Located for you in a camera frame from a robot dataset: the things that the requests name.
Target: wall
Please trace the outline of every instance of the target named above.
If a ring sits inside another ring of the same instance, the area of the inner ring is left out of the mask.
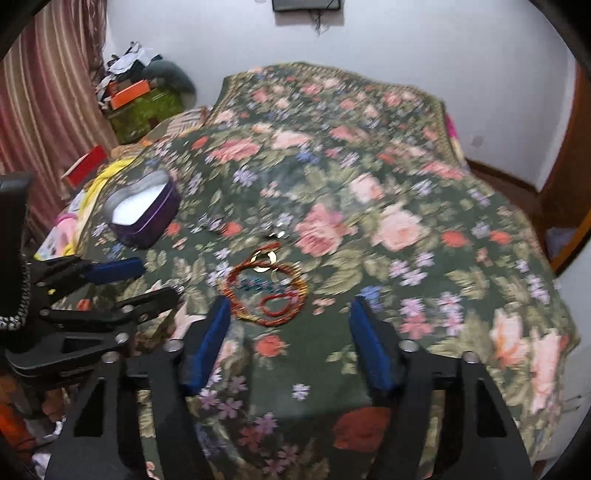
[[[447,102],[469,157],[532,184],[569,117],[574,63],[528,0],[346,0],[321,35],[271,0],[109,0],[108,17],[111,48],[155,48],[193,79],[199,104],[227,75],[293,60],[417,85]]]

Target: baseboard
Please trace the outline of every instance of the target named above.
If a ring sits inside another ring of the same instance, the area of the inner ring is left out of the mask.
[[[480,163],[479,161],[476,161],[476,160],[472,160],[471,158],[466,158],[466,161],[468,162],[468,165],[470,166],[470,168],[473,171],[478,171],[478,172],[484,173],[485,175],[490,175],[491,177],[496,177],[497,179],[501,179],[501,180],[506,181],[508,183],[512,183],[513,185],[516,185],[517,187],[519,187],[521,189],[524,189],[528,192],[538,195],[538,190],[531,183],[527,183],[526,181],[518,179],[517,177],[514,177],[513,175],[510,175],[507,172],[504,172],[502,170],[497,170],[494,167],[491,167],[489,165],[485,165],[484,163]]]

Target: blue gripper pad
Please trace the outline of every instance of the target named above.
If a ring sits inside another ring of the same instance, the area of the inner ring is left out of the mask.
[[[230,327],[230,300],[220,295],[204,320],[193,322],[184,337],[184,358],[179,383],[190,395],[198,395],[212,374],[217,354]]]
[[[94,285],[105,285],[128,278],[140,278],[145,272],[141,259],[134,257],[92,265],[84,277]]]
[[[371,386],[385,393],[399,387],[405,369],[394,327],[379,320],[361,297],[351,303],[349,327]]]

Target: floral bedspread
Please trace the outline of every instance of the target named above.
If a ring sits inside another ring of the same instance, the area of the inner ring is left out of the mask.
[[[100,207],[158,168],[175,178],[181,209],[153,248],[134,251],[116,241]],[[223,235],[199,226],[204,213],[226,218]],[[138,255],[146,275],[123,293],[78,292],[67,305],[182,283],[186,304],[140,337],[149,349],[182,336],[206,313],[217,281],[265,243],[267,221],[284,224],[278,261],[299,263],[310,296],[278,329],[232,320],[209,384],[187,399],[217,478],[345,480],[368,471],[389,411],[372,407],[358,371],[348,328],[358,294],[432,352],[477,352],[535,459],[557,422],[576,329],[524,214],[464,169],[443,103],[414,87],[303,63],[227,78],[205,126],[145,148],[105,187],[82,235],[85,257]],[[257,313],[259,296],[241,295]],[[158,477],[149,394],[140,401]],[[442,405],[435,395],[421,478]]]

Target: green box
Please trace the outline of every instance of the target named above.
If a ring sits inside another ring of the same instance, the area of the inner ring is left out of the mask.
[[[160,122],[182,113],[183,104],[175,90],[155,88],[107,115],[119,143],[135,143]]]

